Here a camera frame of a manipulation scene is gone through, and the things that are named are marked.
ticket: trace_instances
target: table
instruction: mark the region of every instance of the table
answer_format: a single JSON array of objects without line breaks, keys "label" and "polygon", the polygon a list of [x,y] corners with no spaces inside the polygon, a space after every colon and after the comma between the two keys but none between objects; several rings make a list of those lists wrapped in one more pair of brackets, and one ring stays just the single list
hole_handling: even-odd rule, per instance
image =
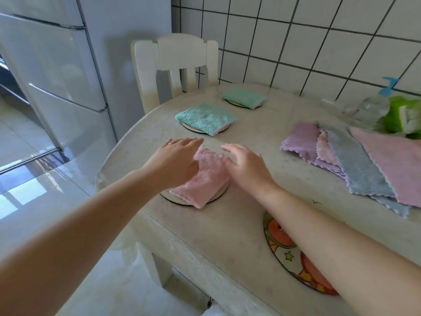
[{"label": "table", "polygon": [[[249,110],[220,99],[224,90],[244,86],[268,96]],[[210,137],[184,128],[174,116],[200,102],[224,107],[238,116],[228,130]],[[123,137],[98,172],[102,189],[141,167],[169,138],[205,138],[204,145],[239,143],[263,155],[274,179],[287,190],[317,202],[325,212],[421,264],[421,216],[408,219],[367,197],[351,195],[342,179],[280,151],[281,142],[298,121],[332,126],[343,122],[315,101],[256,84],[227,84],[183,94],[143,117]],[[152,278],[159,284],[176,266],[234,315],[355,315],[339,296],[314,291],[281,266],[267,245],[264,209],[235,184],[201,210],[153,198],[120,234],[115,249],[139,248]]]}]

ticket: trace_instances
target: white refrigerator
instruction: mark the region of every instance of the white refrigerator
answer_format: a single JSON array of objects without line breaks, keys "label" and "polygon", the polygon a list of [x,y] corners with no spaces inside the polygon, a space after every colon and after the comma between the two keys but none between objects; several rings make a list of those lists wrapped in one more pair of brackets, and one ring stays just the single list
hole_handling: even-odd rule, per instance
[{"label": "white refrigerator", "polygon": [[[0,53],[89,180],[144,115],[130,43],[169,33],[171,0],[0,0]],[[157,83],[165,102],[167,75]]]}]

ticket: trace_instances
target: forearm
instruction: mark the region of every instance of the forearm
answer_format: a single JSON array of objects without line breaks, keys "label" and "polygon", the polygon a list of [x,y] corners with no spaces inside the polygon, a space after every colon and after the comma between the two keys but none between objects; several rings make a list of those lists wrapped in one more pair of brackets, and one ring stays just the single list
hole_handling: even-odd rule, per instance
[{"label": "forearm", "polygon": [[419,315],[421,268],[280,187],[256,196],[361,315]]},{"label": "forearm", "polygon": [[54,315],[158,192],[150,174],[132,172],[9,255],[0,264],[1,314]]}]

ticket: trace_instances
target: white wooden chair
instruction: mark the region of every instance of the white wooden chair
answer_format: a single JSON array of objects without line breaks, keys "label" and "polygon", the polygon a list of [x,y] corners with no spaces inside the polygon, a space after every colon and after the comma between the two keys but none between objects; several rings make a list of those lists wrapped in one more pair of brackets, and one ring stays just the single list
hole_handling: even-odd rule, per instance
[{"label": "white wooden chair", "polygon": [[218,42],[204,42],[201,38],[172,33],[152,42],[137,40],[131,44],[131,54],[136,71],[140,98],[145,114],[160,105],[156,84],[156,71],[168,71],[173,98],[183,94],[179,70],[187,90],[197,90],[196,71],[206,66],[207,86],[218,85]]}]

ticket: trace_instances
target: mint green towel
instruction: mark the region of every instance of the mint green towel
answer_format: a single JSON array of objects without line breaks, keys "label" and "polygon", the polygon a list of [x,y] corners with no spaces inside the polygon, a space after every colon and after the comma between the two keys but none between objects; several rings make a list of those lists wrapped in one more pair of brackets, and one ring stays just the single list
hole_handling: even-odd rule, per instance
[{"label": "mint green towel", "polygon": [[242,106],[248,107],[249,109],[255,109],[261,102],[266,100],[266,96],[250,91],[246,88],[234,88],[226,91],[222,94],[224,100],[233,101],[241,104]]},{"label": "mint green towel", "polygon": [[182,111],[176,115],[176,119],[210,136],[215,136],[237,121],[230,111],[208,103]]}]

